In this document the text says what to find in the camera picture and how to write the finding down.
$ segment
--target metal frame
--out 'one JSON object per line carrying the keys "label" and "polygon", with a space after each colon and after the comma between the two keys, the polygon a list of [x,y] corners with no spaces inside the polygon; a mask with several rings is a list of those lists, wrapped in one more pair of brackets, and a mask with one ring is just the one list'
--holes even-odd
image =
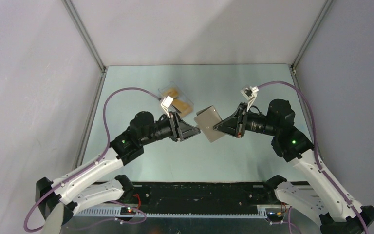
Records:
{"label": "metal frame", "polygon": [[65,9],[67,9],[68,14],[70,15],[72,21],[74,22],[79,34],[82,36],[82,39],[84,40],[85,45],[87,46],[96,64],[98,65],[99,70],[103,72],[106,68],[105,64],[102,62],[101,57],[99,56],[99,53],[94,45],[94,42],[93,40],[91,40],[91,37],[88,34],[88,31],[85,28],[84,23],[81,20],[81,17],[76,11],[76,8],[74,4],[72,3],[72,0],[62,0],[62,2],[64,3]]}
{"label": "metal frame", "polygon": [[[107,67],[102,62],[102,59],[101,59],[93,41],[91,40],[91,37],[88,34],[88,31],[86,30],[86,28],[85,28],[85,26],[84,26],[84,24],[83,24],[83,22],[82,22],[82,20],[79,16],[79,13],[77,12],[77,10],[76,10],[76,8],[73,4],[73,1],[72,0],[62,0],[62,2],[64,4],[66,10],[68,11],[72,21],[74,22],[78,32],[82,36],[82,39],[84,40],[89,52],[91,53],[93,59],[96,62],[98,68],[101,71],[100,80],[99,80],[99,83],[97,85],[95,96],[93,98],[93,103],[91,105],[91,109],[90,109],[90,112],[89,112],[89,115],[88,115],[88,118],[87,118],[87,123],[86,123],[85,129],[84,129],[83,135],[81,137],[81,141],[80,141],[80,145],[79,145],[79,151],[78,151],[78,154],[77,154],[76,159],[74,161],[74,165],[73,165],[73,169],[74,169],[74,168],[76,168],[76,167],[78,167],[79,165],[82,164],[82,160],[84,158],[85,150],[86,150],[88,140],[89,140],[89,135],[91,133],[91,127],[92,127],[94,117],[95,117],[95,113],[96,113],[96,107],[99,103],[99,99],[100,99],[100,96],[101,96],[101,90],[102,90],[102,87],[103,87],[103,84],[104,84],[104,81],[105,81],[105,77],[106,77],[106,73],[107,73]],[[311,43],[314,35],[316,34],[316,32],[319,29],[321,23],[323,22],[324,17],[327,15],[327,13],[329,12],[329,10],[332,7],[334,2],[335,2],[335,0],[326,0],[326,2],[324,3],[319,15],[317,16],[312,28],[310,29],[305,41],[303,42],[302,47],[299,49],[299,52],[298,52],[294,62],[291,65],[289,65],[289,71],[290,71],[290,74],[292,76],[292,80],[294,82],[294,85],[298,88],[300,88],[300,86],[299,86],[298,79],[296,77],[296,67],[298,66],[301,58],[303,57],[303,54],[305,53],[306,49],[308,48],[309,44]],[[299,97],[299,101],[300,101],[300,104],[301,104],[301,107],[302,107],[303,115],[305,117],[306,122],[308,123],[308,130],[309,130],[310,136],[311,136],[311,138],[313,138],[312,122],[311,122],[311,118],[310,118],[307,106],[303,102],[303,100],[301,99],[301,97],[299,95],[298,95],[298,97]],[[275,208],[276,205],[265,205],[265,207]]]}
{"label": "metal frame", "polygon": [[101,73],[101,77],[97,85],[96,93],[93,98],[93,103],[91,104],[90,112],[88,114],[87,122],[85,124],[84,132],[82,134],[81,141],[79,144],[79,151],[78,151],[77,156],[75,157],[72,170],[79,167],[82,164],[82,160],[84,159],[85,150],[87,149],[88,139],[90,137],[91,128],[94,123],[96,108],[99,103],[99,98],[101,97],[101,91],[102,91],[102,87],[104,86],[104,81],[105,81],[105,76],[107,75],[107,70],[108,69],[105,69]]}
{"label": "metal frame", "polygon": [[319,15],[316,17],[315,23],[313,24],[312,28],[310,29],[309,33],[307,34],[307,37],[302,44],[302,47],[299,49],[299,52],[296,55],[296,58],[292,63],[293,70],[295,70],[296,67],[299,65],[299,62],[300,62],[301,58],[303,57],[304,52],[306,51],[309,44],[312,42],[312,39],[313,39],[314,35],[318,31],[319,26],[321,25],[323,19],[325,18],[325,16],[329,12],[329,10],[332,7],[334,2],[335,2],[335,0],[326,0],[326,2],[324,3],[322,9],[319,12]]}

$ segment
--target red wire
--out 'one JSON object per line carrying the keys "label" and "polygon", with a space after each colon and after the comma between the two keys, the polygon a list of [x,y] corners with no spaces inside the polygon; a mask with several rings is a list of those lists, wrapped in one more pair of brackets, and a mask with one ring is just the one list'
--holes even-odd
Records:
{"label": "red wire", "polygon": [[138,209],[138,208],[140,208],[140,206],[141,206],[141,198],[140,198],[140,195],[135,194],[135,195],[133,195],[133,196],[136,197],[136,198],[138,198],[138,206],[137,206],[137,209]]}
{"label": "red wire", "polygon": [[284,207],[285,207],[284,213],[286,213],[286,211],[287,211],[286,203],[282,202],[281,205],[282,205],[282,210],[283,210],[283,205],[284,205]]}

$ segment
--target yellow object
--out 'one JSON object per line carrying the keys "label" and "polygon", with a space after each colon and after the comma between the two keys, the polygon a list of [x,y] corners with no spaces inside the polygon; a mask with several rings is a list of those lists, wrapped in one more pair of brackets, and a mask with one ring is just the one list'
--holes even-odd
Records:
{"label": "yellow object", "polygon": [[187,103],[182,102],[178,99],[174,99],[172,105],[175,108],[177,108],[177,110],[180,112],[179,113],[180,117],[184,117],[184,116],[190,114],[190,112],[193,111],[193,109],[191,108],[190,105],[188,105]]}
{"label": "yellow object", "polygon": [[163,96],[167,97],[170,96],[172,98],[177,98],[179,96],[177,89],[175,88],[170,88],[163,92]]}

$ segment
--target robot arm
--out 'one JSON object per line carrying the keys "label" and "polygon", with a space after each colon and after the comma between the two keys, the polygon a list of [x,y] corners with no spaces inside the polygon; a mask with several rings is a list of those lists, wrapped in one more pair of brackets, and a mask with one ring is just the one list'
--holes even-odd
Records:
{"label": "robot arm", "polygon": [[[252,89],[247,89],[251,101]],[[226,118],[213,129],[241,138],[246,131],[273,136],[271,145],[275,153],[294,168],[302,172],[315,190],[319,199],[312,198],[306,192],[293,187],[290,182],[279,175],[266,182],[269,189],[274,190],[276,198],[303,212],[311,220],[321,226],[322,233],[358,234],[363,231],[352,206],[361,214],[367,226],[374,220],[374,208],[362,206],[338,182],[326,165],[320,160],[319,169],[314,156],[314,146],[310,140],[294,126],[295,112],[288,101],[275,99],[270,102],[266,115],[253,113],[247,103],[240,103],[236,112]],[[340,195],[337,188],[322,173],[326,174],[350,199],[351,204]]]}
{"label": "robot arm", "polygon": [[[50,181],[44,177],[37,182],[36,199],[56,188],[39,204],[39,209],[47,218],[58,203],[64,204],[63,224],[76,213],[96,204],[131,197],[132,183],[124,175],[119,175],[112,181],[100,185],[94,182],[115,171],[144,153],[144,145],[158,140],[170,138],[173,141],[183,141],[200,133],[200,130],[185,123],[178,113],[169,112],[168,116],[154,121],[150,112],[139,112],[129,127],[110,143],[110,147],[102,158],[94,159],[76,168],[72,172]],[[73,179],[66,179],[82,171]]]}

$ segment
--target white wall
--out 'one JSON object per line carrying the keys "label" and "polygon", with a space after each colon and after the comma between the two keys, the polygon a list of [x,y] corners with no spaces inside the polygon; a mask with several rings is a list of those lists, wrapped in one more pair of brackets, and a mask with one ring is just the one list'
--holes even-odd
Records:
{"label": "white wall", "polygon": [[325,0],[74,0],[106,65],[292,63]]}
{"label": "white wall", "polygon": [[374,0],[336,1],[297,76],[327,165],[353,196],[374,206]]}
{"label": "white wall", "polygon": [[0,234],[24,233],[37,180],[71,170],[99,74],[60,0],[0,0]]}

